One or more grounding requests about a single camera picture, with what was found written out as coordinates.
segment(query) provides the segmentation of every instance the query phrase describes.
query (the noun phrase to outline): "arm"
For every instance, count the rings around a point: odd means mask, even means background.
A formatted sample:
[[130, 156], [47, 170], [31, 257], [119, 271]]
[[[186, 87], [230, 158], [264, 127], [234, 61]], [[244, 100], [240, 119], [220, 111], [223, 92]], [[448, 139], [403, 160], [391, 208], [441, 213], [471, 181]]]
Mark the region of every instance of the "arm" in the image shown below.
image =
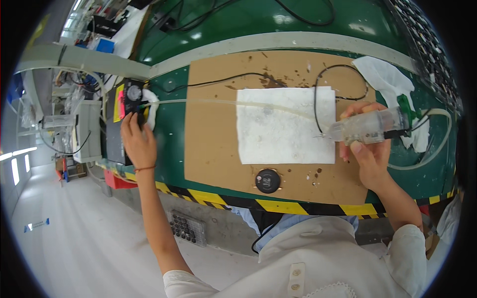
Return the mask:
[[[359, 102], [350, 105], [341, 117], [376, 109], [383, 110], [386, 107], [379, 103]], [[421, 211], [417, 204], [397, 185], [387, 171], [391, 140], [369, 145], [354, 141], [350, 149], [360, 165], [361, 182], [378, 195], [394, 231], [407, 224], [415, 225], [423, 231]], [[348, 160], [349, 157], [348, 148], [343, 143], [340, 143], [340, 157], [344, 160]]]
[[[156, 140], [147, 124], [144, 133], [137, 125], [137, 114], [129, 113], [121, 124], [121, 136], [124, 149], [136, 169], [153, 167], [156, 164]], [[164, 275], [170, 270], [183, 270], [192, 274], [189, 266], [180, 254], [174, 235], [162, 207], [154, 180], [154, 168], [136, 173], [137, 186], [141, 196], [144, 229], [157, 263]]]

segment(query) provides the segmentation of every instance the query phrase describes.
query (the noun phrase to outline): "yellow black warning stripe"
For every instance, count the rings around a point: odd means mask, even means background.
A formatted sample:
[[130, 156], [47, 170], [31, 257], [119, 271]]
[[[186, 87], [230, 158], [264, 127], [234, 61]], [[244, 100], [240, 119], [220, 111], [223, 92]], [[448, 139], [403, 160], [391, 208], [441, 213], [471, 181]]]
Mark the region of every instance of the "yellow black warning stripe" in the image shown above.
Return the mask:
[[[136, 181], [136, 176], [131, 173], [124, 173], [126, 179]], [[283, 202], [262, 199], [248, 199], [229, 195], [219, 195], [203, 192], [194, 189], [177, 187], [156, 181], [156, 188], [169, 195], [185, 199], [190, 202], [207, 205], [218, 209], [226, 209], [227, 206], [242, 207], [248, 209], [263, 210], [277, 213], [302, 214], [302, 215], [356, 215], [359, 219], [387, 217], [383, 204], [366, 203], [363, 205], [335, 205], [322, 203], [305, 202]], [[418, 206], [425, 206], [438, 203], [454, 196], [458, 191], [454, 188], [452, 191], [435, 195], [428, 198], [414, 200]]]

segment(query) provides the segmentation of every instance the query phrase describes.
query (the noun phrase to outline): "fingernail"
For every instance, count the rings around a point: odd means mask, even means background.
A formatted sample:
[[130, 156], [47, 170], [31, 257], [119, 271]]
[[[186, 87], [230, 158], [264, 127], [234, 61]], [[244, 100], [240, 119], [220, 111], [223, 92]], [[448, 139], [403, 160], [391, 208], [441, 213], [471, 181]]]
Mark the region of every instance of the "fingernail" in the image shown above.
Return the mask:
[[362, 144], [358, 141], [354, 141], [350, 145], [351, 151], [353, 151], [353, 153], [355, 154], [361, 151], [361, 147], [362, 147]]

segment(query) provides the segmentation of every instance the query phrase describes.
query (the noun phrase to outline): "white shirt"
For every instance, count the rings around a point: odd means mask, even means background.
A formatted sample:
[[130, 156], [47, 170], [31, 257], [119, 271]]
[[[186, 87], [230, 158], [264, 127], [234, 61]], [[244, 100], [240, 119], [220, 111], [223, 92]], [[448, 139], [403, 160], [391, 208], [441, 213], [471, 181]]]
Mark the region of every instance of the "white shirt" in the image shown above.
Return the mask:
[[169, 298], [418, 297], [426, 276], [424, 235], [405, 225], [388, 254], [356, 244], [353, 226], [333, 216], [311, 218], [270, 240], [261, 268], [222, 291], [182, 270], [164, 274]]

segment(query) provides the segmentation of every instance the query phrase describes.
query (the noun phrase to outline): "yellow label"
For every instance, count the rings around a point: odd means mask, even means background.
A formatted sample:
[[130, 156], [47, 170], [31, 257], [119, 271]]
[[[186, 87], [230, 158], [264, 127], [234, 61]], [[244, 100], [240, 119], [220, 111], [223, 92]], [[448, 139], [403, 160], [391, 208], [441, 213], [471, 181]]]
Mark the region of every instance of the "yellow label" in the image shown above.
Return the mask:
[[113, 114], [114, 123], [121, 121], [121, 118], [119, 117], [119, 114], [121, 111], [121, 101], [119, 100], [119, 92], [121, 91], [124, 91], [124, 84], [116, 88], [116, 95], [114, 96], [114, 114]]

